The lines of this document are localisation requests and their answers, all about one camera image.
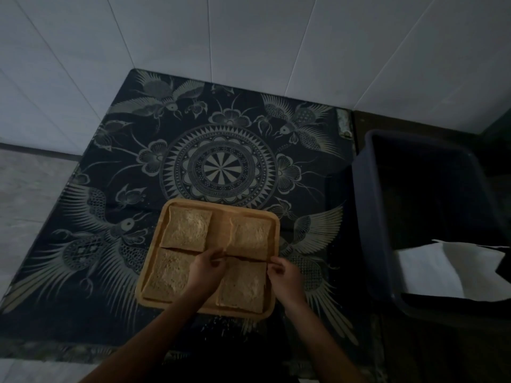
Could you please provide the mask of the person's right hand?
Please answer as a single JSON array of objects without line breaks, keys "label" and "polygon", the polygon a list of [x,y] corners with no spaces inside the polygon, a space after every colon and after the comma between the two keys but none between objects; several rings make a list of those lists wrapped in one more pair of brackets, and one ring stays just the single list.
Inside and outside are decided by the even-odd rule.
[{"label": "person's right hand", "polygon": [[269,279],[277,300],[286,310],[305,306],[303,276],[298,266],[289,261],[284,276],[269,277]]}]

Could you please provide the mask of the person's left hand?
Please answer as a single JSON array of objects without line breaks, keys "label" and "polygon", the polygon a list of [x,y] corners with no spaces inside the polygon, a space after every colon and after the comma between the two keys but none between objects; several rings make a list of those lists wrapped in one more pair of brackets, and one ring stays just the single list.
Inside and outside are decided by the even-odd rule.
[{"label": "person's left hand", "polygon": [[195,292],[203,298],[209,298],[219,287],[226,269],[225,271],[201,271],[199,255],[195,256],[189,266],[188,282],[185,290]]}]

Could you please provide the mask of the person's right forearm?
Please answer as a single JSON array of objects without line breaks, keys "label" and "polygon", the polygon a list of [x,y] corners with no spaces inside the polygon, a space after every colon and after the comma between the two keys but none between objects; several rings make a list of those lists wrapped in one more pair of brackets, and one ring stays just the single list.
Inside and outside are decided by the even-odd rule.
[{"label": "person's right forearm", "polygon": [[305,301],[282,304],[307,348],[320,383],[368,383]]}]

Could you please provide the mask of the person's left forearm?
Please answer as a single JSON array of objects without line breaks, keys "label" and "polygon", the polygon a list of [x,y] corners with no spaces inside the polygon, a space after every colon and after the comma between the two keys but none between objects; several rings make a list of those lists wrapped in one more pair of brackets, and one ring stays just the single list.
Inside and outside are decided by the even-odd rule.
[{"label": "person's left forearm", "polygon": [[216,291],[189,287],[79,383],[140,383],[161,363],[184,325]]}]

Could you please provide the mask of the square wooden tray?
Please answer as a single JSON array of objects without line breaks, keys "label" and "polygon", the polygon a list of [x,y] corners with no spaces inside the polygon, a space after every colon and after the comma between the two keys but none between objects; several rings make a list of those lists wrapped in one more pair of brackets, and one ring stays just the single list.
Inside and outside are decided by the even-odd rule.
[{"label": "square wooden tray", "polygon": [[[280,220],[279,218],[272,212],[256,210],[250,208],[222,205],[216,203],[208,203],[203,201],[195,201],[191,199],[181,199],[175,198],[168,200],[162,208],[162,212],[160,213],[158,223],[155,228],[155,232],[153,234],[153,238],[150,244],[150,247],[147,252],[147,256],[142,267],[142,270],[139,274],[139,279],[135,288],[135,297],[139,305],[144,307],[150,307],[154,309],[165,309],[171,303],[170,301],[158,301],[145,298],[142,293],[145,288],[148,279],[150,277],[150,273],[154,269],[155,256],[157,255],[157,250],[160,247],[160,244],[163,239],[164,230],[167,227],[170,220],[170,208],[174,207],[182,207],[182,208],[197,208],[202,210],[211,210],[213,212],[212,220],[209,225],[208,236],[207,236],[207,248],[213,247],[223,247],[226,248],[228,245],[228,241],[230,238],[230,218],[235,214],[240,214],[244,217],[252,217],[252,218],[262,218],[270,220],[272,223],[272,227],[270,230],[269,237],[269,249],[268,249],[268,257],[272,257],[273,255],[277,255],[279,252],[279,229],[280,229]],[[266,282],[265,291],[264,291],[264,306],[263,311],[261,313],[253,313],[251,311],[239,309],[239,308],[230,308],[230,307],[221,307],[216,304],[216,298],[218,296],[218,292],[215,292],[213,296],[211,296],[207,302],[198,310],[200,314],[208,314],[208,315],[221,315],[225,317],[234,317],[234,318],[243,318],[254,321],[261,321],[268,317],[270,317],[274,311],[275,307],[275,295],[272,291],[272,287],[269,284],[269,280]]]}]

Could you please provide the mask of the brown bread slice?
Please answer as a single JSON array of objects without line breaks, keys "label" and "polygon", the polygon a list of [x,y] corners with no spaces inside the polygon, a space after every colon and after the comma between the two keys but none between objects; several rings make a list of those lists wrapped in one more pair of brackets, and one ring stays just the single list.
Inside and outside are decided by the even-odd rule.
[{"label": "brown bread slice", "polygon": [[160,247],[205,251],[212,215],[213,212],[209,210],[170,206],[169,221],[164,229]]},{"label": "brown bread slice", "polygon": [[264,308],[266,267],[265,262],[228,257],[216,305],[261,314]]},{"label": "brown bread slice", "polygon": [[142,297],[171,303],[182,295],[188,283],[189,267],[195,255],[160,248],[142,289]]},{"label": "brown bread slice", "polygon": [[235,216],[230,219],[230,224],[230,238],[226,254],[256,261],[267,261],[272,228],[271,220]]}]

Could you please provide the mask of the dark plastic bin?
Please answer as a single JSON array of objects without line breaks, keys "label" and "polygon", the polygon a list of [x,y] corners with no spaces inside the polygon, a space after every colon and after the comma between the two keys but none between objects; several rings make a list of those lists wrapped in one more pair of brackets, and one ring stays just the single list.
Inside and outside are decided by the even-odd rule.
[{"label": "dark plastic bin", "polygon": [[511,227],[476,156],[423,135],[371,130],[352,163],[369,294],[413,319],[511,331],[511,299],[469,302],[405,292],[395,251],[431,239],[511,245]]}]

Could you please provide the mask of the dark batik patterned tablecloth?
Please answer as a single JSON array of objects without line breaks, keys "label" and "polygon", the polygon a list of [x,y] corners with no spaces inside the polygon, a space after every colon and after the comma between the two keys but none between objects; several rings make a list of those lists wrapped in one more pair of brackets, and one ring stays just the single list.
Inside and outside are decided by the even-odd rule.
[{"label": "dark batik patterned tablecloth", "polygon": [[349,221],[340,114],[131,70],[0,303],[0,358],[94,360],[155,318],[135,288],[174,198],[273,212],[309,303],[358,346],[327,271]]}]

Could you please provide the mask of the small pale rectangular object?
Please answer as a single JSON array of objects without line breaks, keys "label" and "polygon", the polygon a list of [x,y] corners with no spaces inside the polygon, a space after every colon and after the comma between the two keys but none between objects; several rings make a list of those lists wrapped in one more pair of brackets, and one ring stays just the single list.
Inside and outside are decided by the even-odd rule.
[{"label": "small pale rectangular object", "polygon": [[346,109],[336,108],[337,127],[340,137],[353,140],[354,131],[352,124],[352,112]]}]

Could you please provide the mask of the white paper sheet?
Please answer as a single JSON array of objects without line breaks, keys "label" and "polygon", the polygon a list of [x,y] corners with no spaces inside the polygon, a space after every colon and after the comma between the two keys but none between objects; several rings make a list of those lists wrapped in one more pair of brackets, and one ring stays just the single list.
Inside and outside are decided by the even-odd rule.
[{"label": "white paper sheet", "polygon": [[504,249],[435,239],[394,255],[407,294],[500,302],[511,299],[511,282],[497,274]]}]

